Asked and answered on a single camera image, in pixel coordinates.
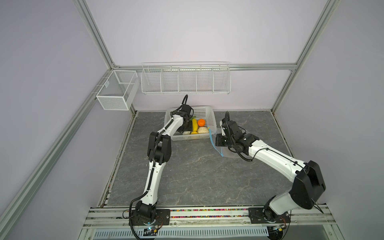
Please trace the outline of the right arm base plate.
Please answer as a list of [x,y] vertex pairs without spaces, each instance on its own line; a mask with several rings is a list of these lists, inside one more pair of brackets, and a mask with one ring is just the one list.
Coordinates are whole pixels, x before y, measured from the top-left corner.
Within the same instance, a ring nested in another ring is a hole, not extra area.
[[288,224],[291,222],[288,212],[277,215],[272,210],[264,207],[248,208],[248,216],[252,224]]

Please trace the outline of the white mesh wall box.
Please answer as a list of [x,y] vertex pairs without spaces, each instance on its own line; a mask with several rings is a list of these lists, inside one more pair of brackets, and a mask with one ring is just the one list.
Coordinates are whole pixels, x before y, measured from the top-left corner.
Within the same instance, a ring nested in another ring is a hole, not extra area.
[[96,97],[104,110],[129,111],[139,86],[136,71],[112,70]]

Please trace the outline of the aluminium front rail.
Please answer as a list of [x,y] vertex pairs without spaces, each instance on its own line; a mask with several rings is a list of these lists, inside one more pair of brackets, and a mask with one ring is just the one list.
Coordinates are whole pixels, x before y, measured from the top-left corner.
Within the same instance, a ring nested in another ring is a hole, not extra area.
[[[256,206],[158,208],[159,216],[154,224],[163,225],[164,228],[336,224],[336,220],[326,205],[320,205],[318,209],[299,208],[288,211],[274,223],[266,222],[256,208]],[[126,208],[90,209],[83,227],[85,229],[128,227],[128,214]]]

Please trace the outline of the orange toy fruit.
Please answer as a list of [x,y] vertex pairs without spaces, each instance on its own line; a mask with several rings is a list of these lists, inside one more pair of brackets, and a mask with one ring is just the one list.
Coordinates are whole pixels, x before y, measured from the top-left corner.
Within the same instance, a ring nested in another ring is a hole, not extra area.
[[206,121],[204,119],[199,119],[197,123],[199,127],[204,127],[206,125]]

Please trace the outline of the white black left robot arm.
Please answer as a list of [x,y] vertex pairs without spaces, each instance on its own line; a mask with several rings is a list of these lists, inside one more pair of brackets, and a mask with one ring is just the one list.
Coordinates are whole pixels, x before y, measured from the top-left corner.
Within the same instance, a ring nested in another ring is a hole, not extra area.
[[178,108],[170,112],[170,119],[157,132],[151,132],[148,142],[149,172],[145,190],[142,195],[133,199],[137,203],[134,213],[143,219],[146,224],[156,221],[156,206],[158,202],[158,190],[163,170],[172,155],[171,136],[175,132],[181,132],[189,126],[193,116],[193,108],[187,104],[188,95],[185,95]]

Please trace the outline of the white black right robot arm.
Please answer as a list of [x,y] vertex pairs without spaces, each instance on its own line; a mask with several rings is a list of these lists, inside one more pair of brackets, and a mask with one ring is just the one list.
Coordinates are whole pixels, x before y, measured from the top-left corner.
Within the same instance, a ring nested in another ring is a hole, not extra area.
[[263,218],[274,223],[284,214],[297,208],[311,210],[326,190],[320,166],[290,157],[267,145],[259,137],[230,119],[229,113],[220,122],[220,132],[213,133],[211,142],[223,157],[239,157],[246,162],[259,160],[286,177],[289,191],[271,197],[262,210]]

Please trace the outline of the clear zip top bag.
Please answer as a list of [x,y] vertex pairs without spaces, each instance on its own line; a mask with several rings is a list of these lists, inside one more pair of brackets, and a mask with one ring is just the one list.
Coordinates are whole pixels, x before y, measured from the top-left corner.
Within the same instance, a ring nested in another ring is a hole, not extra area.
[[225,158],[237,158],[238,154],[234,150],[229,149],[228,138],[224,135],[222,128],[209,127],[210,141],[213,148]]

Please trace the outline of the white vent grille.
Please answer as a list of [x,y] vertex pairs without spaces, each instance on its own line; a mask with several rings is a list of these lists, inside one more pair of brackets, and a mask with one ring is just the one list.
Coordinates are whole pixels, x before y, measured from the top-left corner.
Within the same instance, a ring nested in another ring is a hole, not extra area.
[[[237,237],[268,237],[267,227],[201,227],[201,228],[161,228],[158,233],[150,234],[148,230],[136,230],[141,239],[218,239]],[[93,236],[94,240],[134,240],[131,229],[101,229]]]

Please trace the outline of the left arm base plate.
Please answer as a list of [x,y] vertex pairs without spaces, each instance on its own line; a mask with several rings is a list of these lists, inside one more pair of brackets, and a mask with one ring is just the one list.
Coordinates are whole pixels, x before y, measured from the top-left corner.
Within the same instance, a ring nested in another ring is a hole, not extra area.
[[171,219],[170,209],[156,209],[152,211],[149,217],[144,214],[138,213],[136,210],[131,211],[130,220],[133,226],[152,226],[152,225],[163,225],[167,226],[170,224]]

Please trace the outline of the white perforated plastic basket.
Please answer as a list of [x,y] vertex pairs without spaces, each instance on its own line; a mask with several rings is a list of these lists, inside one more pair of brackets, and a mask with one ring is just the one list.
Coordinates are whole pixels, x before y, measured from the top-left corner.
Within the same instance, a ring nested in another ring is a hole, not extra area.
[[217,130],[216,117],[211,107],[192,107],[191,114],[187,127],[182,132],[175,131],[171,135],[172,141],[209,139],[211,133]]

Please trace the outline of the beige toy garlic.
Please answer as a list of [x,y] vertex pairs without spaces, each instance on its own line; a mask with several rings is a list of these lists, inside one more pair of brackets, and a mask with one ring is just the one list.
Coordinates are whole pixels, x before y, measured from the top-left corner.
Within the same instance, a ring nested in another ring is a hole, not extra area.
[[206,128],[206,127],[199,127],[198,128],[198,134],[208,134],[209,133],[209,129]]

